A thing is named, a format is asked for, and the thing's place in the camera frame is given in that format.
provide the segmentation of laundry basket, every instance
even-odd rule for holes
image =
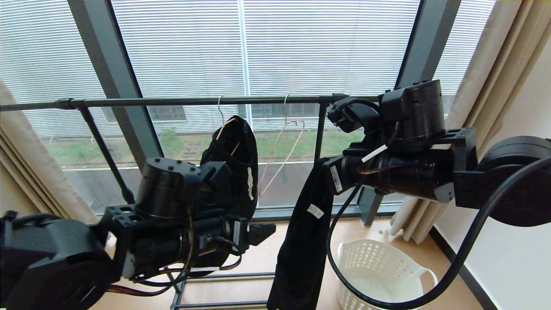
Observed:
[[[343,276],[360,292],[376,300],[404,302],[423,295],[421,275],[430,269],[420,266],[404,252],[375,240],[358,239],[341,243],[338,266]],[[337,291],[343,310],[376,310],[357,298],[341,282]]]

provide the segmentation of green lawn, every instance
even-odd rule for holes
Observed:
[[[278,136],[278,131],[255,133],[258,157],[260,162],[267,161],[271,156],[273,144]],[[298,131],[285,132],[279,138],[274,149],[274,158],[283,160],[292,149]],[[334,156],[342,153],[351,142],[361,141],[363,133],[355,131],[344,133],[339,129],[328,129],[323,134],[322,156]],[[159,134],[159,140],[166,157],[179,158],[186,161],[199,161],[202,152],[210,144],[209,133],[196,133],[193,135],[177,135],[174,130],[167,129]],[[79,167],[89,164],[101,165],[105,160],[97,143],[91,140],[53,140],[44,141],[54,158],[61,165]],[[133,157],[124,138],[107,139],[107,147],[117,163],[132,164]],[[316,145],[316,131],[304,131],[296,148],[291,155],[293,161],[312,160]]]

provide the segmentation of white care label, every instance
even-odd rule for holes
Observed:
[[[320,219],[320,217],[323,216],[323,211],[321,211],[320,208],[316,207],[315,205],[310,205],[307,211],[317,217],[318,220]]]
[[[234,222],[234,243],[239,245],[239,233],[241,232],[241,222]]]
[[[337,192],[343,190],[343,186],[341,185],[341,179],[339,178],[339,173],[337,172],[336,166],[329,167],[329,170],[331,171],[331,176],[333,177],[333,183],[335,183],[335,189]]]

